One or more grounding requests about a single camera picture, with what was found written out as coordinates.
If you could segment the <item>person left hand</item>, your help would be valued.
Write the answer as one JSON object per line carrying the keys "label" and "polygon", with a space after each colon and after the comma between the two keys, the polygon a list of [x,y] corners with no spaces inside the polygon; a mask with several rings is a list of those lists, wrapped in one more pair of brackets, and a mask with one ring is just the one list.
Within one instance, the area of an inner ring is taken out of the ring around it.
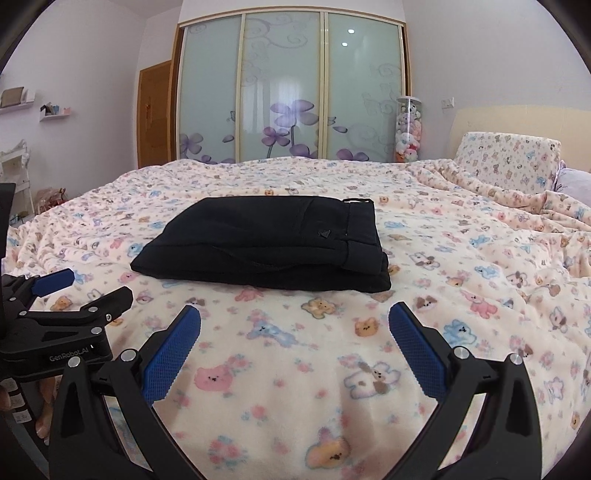
{"label": "person left hand", "polygon": [[36,435],[48,443],[60,380],[60,377],[50,377],[18,384],[13,379],[2,379],[1,411],[13,414],[21,423],[34,425]]}

